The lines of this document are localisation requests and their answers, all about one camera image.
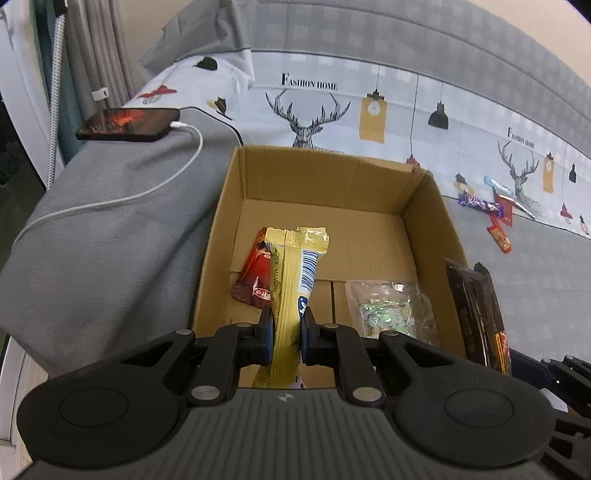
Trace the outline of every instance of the red snack package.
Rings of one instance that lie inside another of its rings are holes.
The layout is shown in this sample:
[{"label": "red snack package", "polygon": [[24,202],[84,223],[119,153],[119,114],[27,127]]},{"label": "red snack package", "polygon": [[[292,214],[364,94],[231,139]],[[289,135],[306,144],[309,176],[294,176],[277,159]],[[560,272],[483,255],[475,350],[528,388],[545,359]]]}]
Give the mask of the red snack package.
[{"label": "red snack package", "polygon": [[271,254],[265,247],[266,228],[259,230],[242,271],[232,288],[232,297],[260,309],[271,304],[269,268]]},{"label": "red snack package", "polygon": [[512,247],[511,247],[511,242],[509,241],[509,238],[507,237],[507,234],[503,230],[503,227],[499,223],[499,219],[495,215],[489,213],[488,216],[492,220],[492,226],[487,227],[486,229],[492,235],[492,237],[495,239],[495,242],[497,243],[497,245],[499,245],[499,247],[501,247],[501,250],[503,250],[504,253],[508,254],[509,252],[511,252]]},{"label": "red snack package", "polygon": [[505,216],[501,218],[501,222],[508,226],[513,226],[513,204],[509,200],[499,197],[496,192],[495,202],[500,203],[505,208]]}]

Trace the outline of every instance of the purple candy wrapper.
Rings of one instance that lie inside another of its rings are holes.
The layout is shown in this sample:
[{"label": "purple candy wrapper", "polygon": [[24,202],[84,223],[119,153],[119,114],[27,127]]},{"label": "purple candy wrapper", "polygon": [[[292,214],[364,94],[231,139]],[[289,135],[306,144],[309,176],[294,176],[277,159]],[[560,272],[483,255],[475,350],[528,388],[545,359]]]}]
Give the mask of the purple candy wrapper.
[{"label": "purple candy wrapper", "polygon": [[480,210],[481,212],[492,213],[498,218],[503,218],[505,216],[505,207],[500,203],[480,200],[472,195],[468,195],[466,192],[460,197],[459,203],[463,207],[471,207]]}]

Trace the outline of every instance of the metal screw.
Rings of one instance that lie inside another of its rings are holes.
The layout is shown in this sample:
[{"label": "metal screw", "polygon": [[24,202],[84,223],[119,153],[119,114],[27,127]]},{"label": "metal screw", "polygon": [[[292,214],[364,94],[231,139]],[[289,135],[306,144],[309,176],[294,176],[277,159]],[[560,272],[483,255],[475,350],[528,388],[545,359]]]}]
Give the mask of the metal screw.
[{"label": "metal screw", "polygon": [[374,387],[359,387],[353,390],[353,396],[359,401],[370,403],[382,398],[382,393]]},{"label": "metal screw", "polygon": [[191,395],[197,400],[215,400],[220,396],[220,391],[213,385],[200,385],[191,390]]}]

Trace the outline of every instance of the cardboard box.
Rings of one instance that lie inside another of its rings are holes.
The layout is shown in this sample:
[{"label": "cardboard box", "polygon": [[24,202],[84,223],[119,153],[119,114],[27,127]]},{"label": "cardboard box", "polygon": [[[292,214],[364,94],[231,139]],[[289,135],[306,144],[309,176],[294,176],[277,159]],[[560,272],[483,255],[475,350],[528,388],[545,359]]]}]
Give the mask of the cardboard box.
[{"label": "cardboard box", "polygon": [[[257,323],[260,310],[234,300],[231,286],[260,228],[323,226],[308,305],[318,323],[352,325],[346,280],[418,281],[431,300],[441,346],[465,355],[444,258],[466,259],[431,174],[418,167],[315,150],[236,149],[209,238],[193,329],[213,335],[228,323]],[[256,367],[244,369],[248,385]],[[304,368],[306,386],[328,386],[330,369]]]}]

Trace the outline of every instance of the gray pillow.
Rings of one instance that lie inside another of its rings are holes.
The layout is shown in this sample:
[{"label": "gray pillow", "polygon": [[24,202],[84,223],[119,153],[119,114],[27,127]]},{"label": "gray pillow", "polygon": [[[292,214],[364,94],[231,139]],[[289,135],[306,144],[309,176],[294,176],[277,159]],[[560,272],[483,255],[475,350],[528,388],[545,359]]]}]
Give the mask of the gray pillow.
[{"label": "gray pillow", "polygon": [[194,0],[162,29],[160,38],[139,57],[148,81],[176,60],[197,54],[249,47],[247,4],[239,0]]}]

